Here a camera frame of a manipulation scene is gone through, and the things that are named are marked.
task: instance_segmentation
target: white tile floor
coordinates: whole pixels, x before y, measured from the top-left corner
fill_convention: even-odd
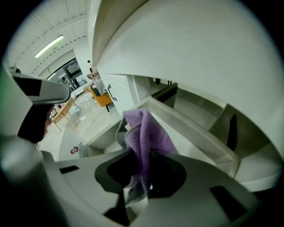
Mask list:
[[[74,113],[72,117],[67,115],[74,123],[75,127],[66,119],[60,120],[57,125],[62,130],[68,128],[85,141],[89,141],[96,134],[102,131],[105,127],[121,118],[113,104],[109,105],[110,112],[108,113],[106,107],[100,107],[99,104],[92,99],[91,93],[84,93],[80,95],[75,103],[81,108]],[[62,133],[54,126],[48,127],[46,137],[40,142],[39,149],[49,151],[54,160],[58,161],[59,147],[62,138]]]

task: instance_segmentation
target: black handle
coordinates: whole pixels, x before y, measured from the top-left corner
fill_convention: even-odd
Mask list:
[[[111,86],[110,86],[110,84],[108,84],[108,87],[107,87],[108,93],[110,94],[110,96],[113,100],[117,101],[116,97],[112,97],[112,94],[110,93],[110,88],[111,88]]]

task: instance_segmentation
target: chair leg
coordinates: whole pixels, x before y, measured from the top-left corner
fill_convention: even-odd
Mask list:
[[[55,126],[56,126],[56,128],[60,131],[60,132],[62,132],[62,130],[59,128],[59,126],[53,121],[52,122]]]
[[[67,119],[67,121],[69,121],[71,124],[73,124],[73,125],[75,125],[69,118],[67,118],[64,114],[63,114],[63,116]]]
[[[77,106],[79,109],[81,109],[76,103],[74,103],[75,106]]]

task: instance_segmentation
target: purple towel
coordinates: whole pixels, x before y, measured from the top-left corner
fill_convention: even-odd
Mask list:
[[[117,131],[123,133],[126,147],[131,148],[137,157],[140,173],[132,176],[131,187],[126,204],[138,202],[148,196],[150,189],[150,151],[160,153],[178,153],[167,132],[160,126],[155,118],[146,109],[129,110],[123,112],[124,119]],[[125,131],[126,122],[131,126]]]

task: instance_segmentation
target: white cabinet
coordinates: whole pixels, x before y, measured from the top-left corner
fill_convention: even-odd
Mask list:
[[[101,78],[120,114],[150,95],[150,86],[147,88],[150,82],[146,77],[103,74]]]

